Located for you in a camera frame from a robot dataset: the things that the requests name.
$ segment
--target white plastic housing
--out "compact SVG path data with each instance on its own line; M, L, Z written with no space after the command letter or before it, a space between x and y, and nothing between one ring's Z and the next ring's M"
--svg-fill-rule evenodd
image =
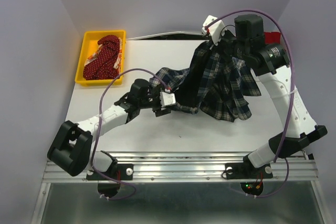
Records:
M269 147L268 142L259 147L255 151L248 155L248 159L251 161L255 168L259 168L265 164L268 164L274 160L275 153Z
M259 80L267 89L278 111L282 126L285 125L290 99L290 68L283 66L276 74L267 73L259 76ZM299 92L295 87L294 104L287 130L287 137L300 138L300 134L315 130L316 122L308 113Z
M162 107L176 104L175 94L173 93L160 92L160 100Z
M202 33L207 34L207 31L204 29L204 27L210 24L215 19L217 19L217 17L211 15L209 15L206 18L206 20L203 23ZM211 35L211 39L216 46L218 45L218 42L221 40L221 32L224 27L225 27L224 22L221 20L214 23L211 27L209 27L209 33Z
M118 127L120 125L124 125L126 123L128 114L125 110L120 106L112 105L107 110L105 110L102 117L102 125L100 130L100 136L103 136L106 132L111 129ZM84 131L91 132L93 136L93 141L96 140L97 128L99 122L99 115L95 115L85 121L81 121L78 123L78 127ZM106 170L110 167L112 160L111 158L103 152L96 152L94 155L95 159L93 160L93 164L95 168L101 172L106 172ZM90 163L87 165L86 169L90 169Z

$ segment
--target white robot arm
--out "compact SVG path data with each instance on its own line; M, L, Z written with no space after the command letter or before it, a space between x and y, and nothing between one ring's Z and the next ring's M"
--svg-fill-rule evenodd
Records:
M169 106L176 104L175 95L161 85L152 88L148 81L136 79L130 92L105 110L85 121L64 122L48 151L47 157L71 176L77 176L90 168L91 146L96 140L100 117L100 136L111 129L124 125L139 115L141 109L152 108L156 116L170 113ZM96 152L93 165L106 172L115 159L106 152Z
M242 163L225 164L230 167L230 172L224 172L226 179L256 178L276 157L286 158L302 150L325 136L327 129L311 118L296 87L291 92L290 59L282 45L265 44L262 18L255 14L236 17L236 36L218 20L208 16L202 32L211 35L214 46L225 48L225 57L242 59L246 66L253 69L272 98L283 128L287 129L286 135L280 133L272 137L268 143L245 156ZM290 107L292 110L287 124Z

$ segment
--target metal bolt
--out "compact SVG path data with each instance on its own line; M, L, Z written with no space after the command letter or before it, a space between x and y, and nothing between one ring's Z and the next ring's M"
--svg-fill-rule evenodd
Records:
M133 174L133 170L132 170L131 168L127 168L127 169L126 169L126 174L127 174L128 176L131 176L131 175Z
M271 174L271 173L272 173L272 168L271 168L270 166L266 166L266 167L265 167L265 172L266 172L267 174Z

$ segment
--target dark plaid fabric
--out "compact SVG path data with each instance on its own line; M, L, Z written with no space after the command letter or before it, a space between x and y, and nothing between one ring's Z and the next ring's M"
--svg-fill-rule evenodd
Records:
M190 74L193 62L211 54L198 86L196 106L177 103L173 110L195 114L200 108L219 120L231 122L237 118L246 120L251 117L251 111L244 95L261 95L258 85L243 60L236 58L225 60L224 49L219 46L211 48L212 45L211 42L205 41L196 48L190 68L182 70L162 68L156 75L174 92ZM150 83L153 86L160 84L155 78L151 78Z

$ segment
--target white cable tie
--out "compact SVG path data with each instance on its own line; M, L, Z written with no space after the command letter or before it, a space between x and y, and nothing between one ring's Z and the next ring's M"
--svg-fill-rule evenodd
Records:
M291 91L291 92L289 92L289 93L282 94L282 95L276 95L276 96L274 96L274 97L271 97L271 99L277 99L277 98L281 98L281 97L286 97L286 96L291 95L291 94L293 94L293 93L295 93L295 92L297 92L297 91L298 91L298 89L295 88L293 91Z
M104 114L104 112L99 114L98 117L101 118L102 122L106 122L103 114Z

